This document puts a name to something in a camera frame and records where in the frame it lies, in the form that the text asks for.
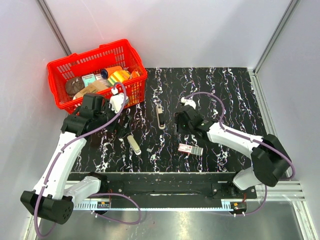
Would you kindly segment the beige stapler top cover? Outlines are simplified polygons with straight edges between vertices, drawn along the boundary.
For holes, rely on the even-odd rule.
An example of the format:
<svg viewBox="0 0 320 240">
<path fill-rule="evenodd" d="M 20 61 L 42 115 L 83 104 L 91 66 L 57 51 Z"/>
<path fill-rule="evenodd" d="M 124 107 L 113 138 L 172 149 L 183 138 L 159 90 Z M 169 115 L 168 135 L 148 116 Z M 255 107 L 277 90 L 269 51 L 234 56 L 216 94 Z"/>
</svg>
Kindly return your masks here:
<svg viewBox="0 0 320 240">
<path fill-rule="evenodd" d="M 133 135 L 128 135 L 127 136 L 128 143 L 130 147 L 132 148 L 133 152 L 138 156 L 141 154 L 141 149 L 138 143 L 136 142 L 135 138 Z"/>
</svg>

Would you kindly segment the red white staple box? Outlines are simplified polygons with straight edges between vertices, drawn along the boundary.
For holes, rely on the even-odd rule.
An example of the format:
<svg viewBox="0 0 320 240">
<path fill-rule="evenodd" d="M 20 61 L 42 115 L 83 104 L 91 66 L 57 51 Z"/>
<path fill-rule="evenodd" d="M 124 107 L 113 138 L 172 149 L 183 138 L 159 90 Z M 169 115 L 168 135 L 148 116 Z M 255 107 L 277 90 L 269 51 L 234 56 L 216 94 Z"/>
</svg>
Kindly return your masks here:
<svg viewBox="0 0 320 240">
<path fill-rule="evenodd" d="M 178 146 L 179 152 L 197 155 L 197 156 L 202 156 L 203 150 L 204 149 L 202 147 L 187 145 L 187 144 L 183 144 L 183 143 L 180 143 Z"/>
</svg>

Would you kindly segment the stapler base with black magazine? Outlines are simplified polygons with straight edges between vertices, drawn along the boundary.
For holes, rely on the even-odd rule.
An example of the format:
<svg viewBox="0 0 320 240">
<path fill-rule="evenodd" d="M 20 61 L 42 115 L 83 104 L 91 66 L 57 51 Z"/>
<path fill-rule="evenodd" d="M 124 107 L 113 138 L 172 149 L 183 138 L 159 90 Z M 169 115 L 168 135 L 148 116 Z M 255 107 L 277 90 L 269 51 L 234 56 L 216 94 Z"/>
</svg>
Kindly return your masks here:
<svg viewBox="0 0 320 240">
<path fill-rule="evenodd" d="M 161 104 L 156 105 L 157 122 L 160 130 L 164 130 L 166 127 L 163 108 Z"/>
</svg>

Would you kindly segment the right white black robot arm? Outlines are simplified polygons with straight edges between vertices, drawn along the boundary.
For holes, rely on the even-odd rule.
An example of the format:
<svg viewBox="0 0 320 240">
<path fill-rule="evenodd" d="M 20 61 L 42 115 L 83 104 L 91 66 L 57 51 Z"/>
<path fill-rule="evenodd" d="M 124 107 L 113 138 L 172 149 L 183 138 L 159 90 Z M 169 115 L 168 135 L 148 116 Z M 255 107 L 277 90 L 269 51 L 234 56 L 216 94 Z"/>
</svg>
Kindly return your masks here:
<svg viewBox="0 0 320 240">
<path fill-rule="evenodd" d="M 174 124 L 177 133 L 181 135 L 193 135 L 198 140 L 221 144 L 251 160 L 252 166 L 239 171 L 227 186 L 227 192 L 233 198 L 239 198 L 255 185 L 275 187 L 292 165 L 275 135 L 251 135 L 216 120 L 205 120 L 190 105 L 182 106 L 181 111 L 174 114 Z"/>
</svg>

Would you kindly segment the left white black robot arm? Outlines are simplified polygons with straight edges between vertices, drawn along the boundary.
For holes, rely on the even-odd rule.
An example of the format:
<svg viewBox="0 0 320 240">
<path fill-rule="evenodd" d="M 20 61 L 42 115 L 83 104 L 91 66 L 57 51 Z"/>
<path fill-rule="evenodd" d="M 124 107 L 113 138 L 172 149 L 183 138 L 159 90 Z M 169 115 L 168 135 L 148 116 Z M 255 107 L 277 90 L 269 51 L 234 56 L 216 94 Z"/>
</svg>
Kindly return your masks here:
<svg viewBox="0 0 320 240">
<path fill-rule="evenodd" d="M 91 195 L 103 198 L 108 192 L 108 179 L 91 172 L 75 185 L 65 188 L 71 169 L 94 130 L 106 129 L 123 134 L 130 121 L 118 123 L 122 107 L 129 97 L 117 93 L 110 99 L 87 93 L 82 104 L 68 115 L 62 124 L 57 147 L 41 179 L 31 191 L 23 191 L 20 201 L 36 218 L 63 225 L 74 206 Z"/>
</svg>

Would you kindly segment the brown paper package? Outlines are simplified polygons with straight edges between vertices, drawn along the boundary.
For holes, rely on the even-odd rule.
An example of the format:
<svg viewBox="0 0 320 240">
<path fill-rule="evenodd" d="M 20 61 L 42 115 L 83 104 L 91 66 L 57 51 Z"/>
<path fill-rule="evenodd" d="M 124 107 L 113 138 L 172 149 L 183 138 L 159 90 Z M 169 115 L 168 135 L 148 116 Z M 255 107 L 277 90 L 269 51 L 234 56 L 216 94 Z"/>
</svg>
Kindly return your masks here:
<svg viewBox="0 0 320 240">
<path fill-rule="evenodd" d="M 73 100 L 83 97 L 85 94 L 95 94 L 100 91 L 104 91 L 108 88 L 107 85 L 103 84 L 99 80 L 96 80 L 90 83 L 88 86 L 80 90 L 78 93 L 75 94 Z"/>
</svg>

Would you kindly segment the yellow green sponge pack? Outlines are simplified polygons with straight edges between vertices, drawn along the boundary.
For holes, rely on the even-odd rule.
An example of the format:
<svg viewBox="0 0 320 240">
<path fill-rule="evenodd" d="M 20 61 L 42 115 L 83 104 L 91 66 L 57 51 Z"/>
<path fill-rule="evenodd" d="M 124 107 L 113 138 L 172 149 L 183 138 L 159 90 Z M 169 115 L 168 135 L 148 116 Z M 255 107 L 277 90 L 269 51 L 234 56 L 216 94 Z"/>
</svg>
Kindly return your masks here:
<svg viewBox="0 0 320 240">
<path fill-rule="evenodd" d="M 107 82 L 110 86 L 113 86 L 117 82 L 123 83 L 128 80 L 130 76 L 131 74 L 127 70 L 118 70 L 108 77 Z"/>
</svg>

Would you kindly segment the pink white small box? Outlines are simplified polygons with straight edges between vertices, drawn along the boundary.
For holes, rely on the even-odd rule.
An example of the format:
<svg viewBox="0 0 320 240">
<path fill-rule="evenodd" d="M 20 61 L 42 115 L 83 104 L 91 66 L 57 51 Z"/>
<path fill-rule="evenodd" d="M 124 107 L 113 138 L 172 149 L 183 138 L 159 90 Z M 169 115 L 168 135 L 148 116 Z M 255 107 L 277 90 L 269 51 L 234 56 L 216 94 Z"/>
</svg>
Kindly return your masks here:
<svg viewBox="0 0 320 240">
<path fill-rule="evenodd" d="M 101 84 L 105 85 L 107 88 L 109 87 L 107 80 L 104 79 L 100 73 L 95 75 L 95 79 L 99 81 Z"/>
</svg>

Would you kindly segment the orange snack packet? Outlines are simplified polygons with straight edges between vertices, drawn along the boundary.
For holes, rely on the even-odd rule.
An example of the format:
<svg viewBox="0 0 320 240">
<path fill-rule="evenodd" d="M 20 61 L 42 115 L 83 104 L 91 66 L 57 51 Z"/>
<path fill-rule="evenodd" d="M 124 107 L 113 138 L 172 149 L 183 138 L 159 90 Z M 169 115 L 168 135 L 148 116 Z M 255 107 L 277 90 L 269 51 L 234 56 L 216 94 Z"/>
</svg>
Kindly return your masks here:
<svg viewBox="0 0 320 240">
<path fill-rule="evenodd" d="M 131 80 L 131 79 L 135 79 L 135 78 L 138 78 L 138 77 L 140 77 L 140 73 L 135 70 L 130 74 L 129 79 Z"/>
</svg>

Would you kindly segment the orange can with blue lid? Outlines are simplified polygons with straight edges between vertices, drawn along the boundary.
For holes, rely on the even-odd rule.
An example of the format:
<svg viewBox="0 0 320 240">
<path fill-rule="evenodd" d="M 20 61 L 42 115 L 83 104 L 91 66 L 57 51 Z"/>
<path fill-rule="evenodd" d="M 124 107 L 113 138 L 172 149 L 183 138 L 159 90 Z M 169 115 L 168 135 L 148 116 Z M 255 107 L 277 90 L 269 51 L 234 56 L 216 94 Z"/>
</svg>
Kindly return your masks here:
<svg viewBox="0 0 320 240">
<path fill-rule="evenodd" d="M 119 65 L 113 66 L 113 67 L 105 67 L 100 70 L 100 74 L 103 79 L 107 79 L 114 72 L 121 71 L 121 70 L 123 70 L 123 68 Z"/>
</svg>

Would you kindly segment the teal white small box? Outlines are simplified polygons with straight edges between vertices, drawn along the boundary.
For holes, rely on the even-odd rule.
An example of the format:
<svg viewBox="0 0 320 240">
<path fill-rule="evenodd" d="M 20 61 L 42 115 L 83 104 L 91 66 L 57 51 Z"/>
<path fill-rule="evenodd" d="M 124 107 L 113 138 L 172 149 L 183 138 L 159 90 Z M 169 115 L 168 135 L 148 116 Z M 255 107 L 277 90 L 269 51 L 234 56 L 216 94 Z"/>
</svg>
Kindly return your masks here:
<svg viewBox="0 0 320 240">
<path fill-rule="evenodd" d="M 92 74 L 83 75 L 81 79 L 84 83 L 84 87 L 87 87 L 88 85 L 96 81 L 96 76 L 95 74 L 92 73 Z"/>
</svg>

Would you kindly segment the brown round cookie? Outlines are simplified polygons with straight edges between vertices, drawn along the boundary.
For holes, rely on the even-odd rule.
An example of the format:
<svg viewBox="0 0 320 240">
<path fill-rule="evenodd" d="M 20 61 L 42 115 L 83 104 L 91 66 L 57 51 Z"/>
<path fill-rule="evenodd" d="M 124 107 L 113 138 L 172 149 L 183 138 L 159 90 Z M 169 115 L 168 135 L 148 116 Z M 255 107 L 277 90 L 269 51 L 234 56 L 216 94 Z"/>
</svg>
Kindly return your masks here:
<svg viewBox="0 0 320 240">
<path fill-rule="evenodd" d="M 70 78 L 65 83 L 65 91 L 67 95 L 72 98 L 84 88 L 85 88 L 85 84 L 81 77 Z"/>
</svg>

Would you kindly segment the red plastic shopping basket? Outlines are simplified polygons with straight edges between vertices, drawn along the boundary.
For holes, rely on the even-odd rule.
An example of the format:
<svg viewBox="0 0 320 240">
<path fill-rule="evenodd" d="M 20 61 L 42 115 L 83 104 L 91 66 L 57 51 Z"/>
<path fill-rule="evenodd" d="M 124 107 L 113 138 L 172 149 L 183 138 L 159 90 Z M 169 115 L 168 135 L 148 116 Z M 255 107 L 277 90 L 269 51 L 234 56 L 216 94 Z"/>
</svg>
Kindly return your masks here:
<svg viewBox="0 0 320 240">
<path fill-rule="evenodd" d="M 127 108 L 145 100 L 145 83 L 148 77 L 143 62 L 127 39 L 102 44 L 98 48 L 73 53 L 69 56 L 51 61 L 47 64 L 48 84 L 55 105 L 72 113 L 81 105 L 82 99 L 72 99 L 66 92 L 66 82 L 74 77 L 92 74 L 103 68 L 121 66 L 129 72 L 137 71 L 139 76 L 126 80 L 123 84 L 129 98 Z"/>
</svg>

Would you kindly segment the aluminium frame rail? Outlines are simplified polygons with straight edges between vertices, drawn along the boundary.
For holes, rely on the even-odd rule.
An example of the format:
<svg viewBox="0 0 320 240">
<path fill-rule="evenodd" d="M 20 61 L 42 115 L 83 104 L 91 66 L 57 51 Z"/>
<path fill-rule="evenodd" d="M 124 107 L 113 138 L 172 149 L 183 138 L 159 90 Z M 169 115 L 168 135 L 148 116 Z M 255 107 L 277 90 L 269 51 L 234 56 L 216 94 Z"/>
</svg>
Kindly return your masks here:
<svg viewBox="0 0 320 240">
<path fill-rule="evenodd" d="M 279 181 L 275 187 L 267 187 L 269 202 L 304 202 L 305 196 L 299 181 Z"/>
</svg>

